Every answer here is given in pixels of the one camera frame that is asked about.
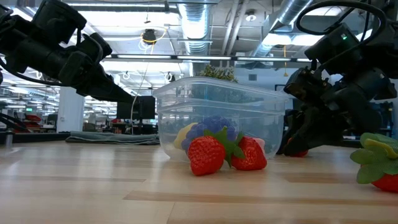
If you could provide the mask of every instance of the cloth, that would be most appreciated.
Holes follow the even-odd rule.
[[[132,145],[158,145],[159,137],[156,134],[130,135],[113,133],[91,133],[83,131],[71,131],[66,142],[96,143],[96,144],[132,144]]]

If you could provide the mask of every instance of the monitor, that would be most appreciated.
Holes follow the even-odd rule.
[[[132,103],[118,102],[117,119],[130,119]],[[155,98],[153,96],[138,96],[132,111],[133,119],[155,119]]]

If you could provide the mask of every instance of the clear plastic container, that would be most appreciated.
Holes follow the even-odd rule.
[[[203,122],[211,126],[207,128],[211,131],[220,129],[221,122],[231,129],[228,129],[232,132],[229,138],[240,131],[256,138],[262,143],[267,159],[272,159],[278,151],[288,100],[285,93],[215,78],[191,77],[155,90],[154,96],[160,144],[172,159],[189,161],[187,148],[192,132],[188,132],[198,129],[199,124],[203,126]]]

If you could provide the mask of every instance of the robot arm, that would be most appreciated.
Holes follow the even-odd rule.
[[[0,7],[0,53],[7,62],[0,60],[0,66],[9,73],[45,85],[70,86],[98,100],[132,102],[132,96],[114,84],[100,65],[112,53],[110,46],[97,33],[83,34],[81,41],[86,19],[77,11],[58,0],[44,0],[32,22],[11,14],[10,9]],[[59,43],[67,44],[76,30],[76,46],[61,47]],[[20,74],[27,67],[60,83]]]
[[[290,115],[289,131],[282,141],[286,143],[281,145],[279,154],[291,156],[340,141],[345,130],[358,134],[379,130],[381,116],[371,108],[369,101],[397,96],[390,78],[398,78],[398,66],[386,62],[398,58],[396,13],[391,13],[396,12],[397,6],[391,3],[395,1],[380,4],[378,8],[363,2],[332,0],[314,4],[299,15],[298,29],[324,36],[305,51],[313,62],[312,67],[297,70],[284,88],[305,105],[301,111]],[[325,6],[354,7],[372,13],[375,17],[372,35],[358,41],[341,23],[342,19],[324,32],[314,32],[300,25],[306,13]],[[330,75],[339,73],[343,78],[331,85],[322,80],[323,70]]]

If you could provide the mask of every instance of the light wood tabletop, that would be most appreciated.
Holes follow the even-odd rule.
[[[159,146],[15,144],[0,159],[0,224],[398,223],[398,194],[355,182],[354,149],[277,156],[195,177]]]

